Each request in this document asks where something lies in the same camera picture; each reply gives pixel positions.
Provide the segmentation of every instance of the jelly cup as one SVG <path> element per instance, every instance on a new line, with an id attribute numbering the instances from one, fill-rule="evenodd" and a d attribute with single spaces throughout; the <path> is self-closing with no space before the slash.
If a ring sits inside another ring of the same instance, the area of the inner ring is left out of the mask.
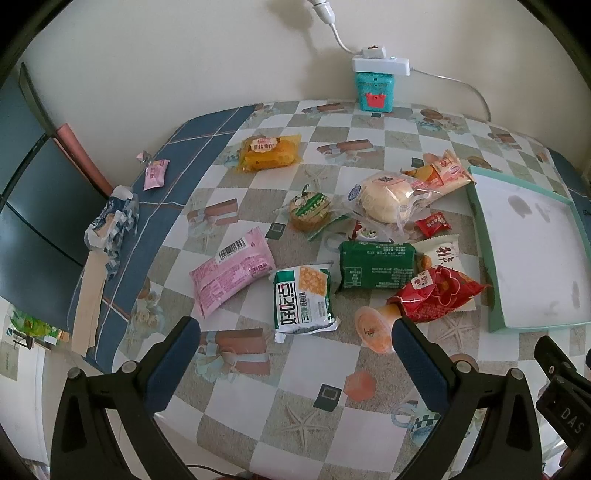
<path id="1" fill-rule="evenodd" d="M 401 316 L 395 303 L 378 309 L 361 307 L 355 312 L 355 329 L 364 344 L 374 352 L 393 353 L 392 327 Z"/>

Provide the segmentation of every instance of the cracker picture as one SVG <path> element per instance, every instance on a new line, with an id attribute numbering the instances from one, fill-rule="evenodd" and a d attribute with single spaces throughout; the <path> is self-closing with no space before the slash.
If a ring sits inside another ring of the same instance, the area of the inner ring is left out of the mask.
<path id="1" fill-rule="evenodd" d="M 311 267 L 300 267 L 300 283 L 298 288 L 322 297 L 326 296 L 328 275 Z"/>

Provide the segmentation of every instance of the small pink snack package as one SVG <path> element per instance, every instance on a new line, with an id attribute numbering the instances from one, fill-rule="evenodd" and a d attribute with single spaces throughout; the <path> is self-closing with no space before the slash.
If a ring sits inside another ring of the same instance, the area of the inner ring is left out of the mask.
<path id="1" fill-rule="evenodd" d="M 154 160 L 146 167 L 144 190 L 154 189 L 164 185 L 164 174 L 170 160 Z"/>
<path id="2" fill-rule="evenodd" d="M 189 274 L 194 286 L 194 311 L 207 318 L 231 296 L 274 269 L 265 237 L 258 227 L 253 228 Z"/>

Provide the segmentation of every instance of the yellow bread package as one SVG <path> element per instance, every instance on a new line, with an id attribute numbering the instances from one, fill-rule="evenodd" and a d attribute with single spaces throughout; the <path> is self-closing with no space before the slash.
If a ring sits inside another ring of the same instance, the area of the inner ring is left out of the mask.
<path id="1" fill-rule="evenodd" d="M 259 171 L 288 167 L 300 161 L 298 149 L 301 135 L 247 138 L 242 142 L 238 171 Z"/>
<path id="2" fill-rule="evenodd" d="M 403 173 L 425 182 L 428 189 L 433 191 L 432 202 L 474 181 L 450 150 L 446 150 L 442 158 L 429 165 Z"/>

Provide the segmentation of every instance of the red snack package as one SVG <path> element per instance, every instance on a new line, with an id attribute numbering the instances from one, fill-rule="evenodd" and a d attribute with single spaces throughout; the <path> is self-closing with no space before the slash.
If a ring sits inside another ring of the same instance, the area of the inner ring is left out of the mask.
<path id="1" fill-rule="evenodd" d="M 419 273 L 398 293 L 388 299 L 397 303 L 415 323 L 443 317 L 478 295 L 487 285 L 441 265 Z"/>
<path id="2" fill-rule="evenodd" d="M 423 220 L 417 220 L 415 223 L 427 238 L 431 238 L 441 230 L 452 229 L 441 212 L 435 212 Z"/>

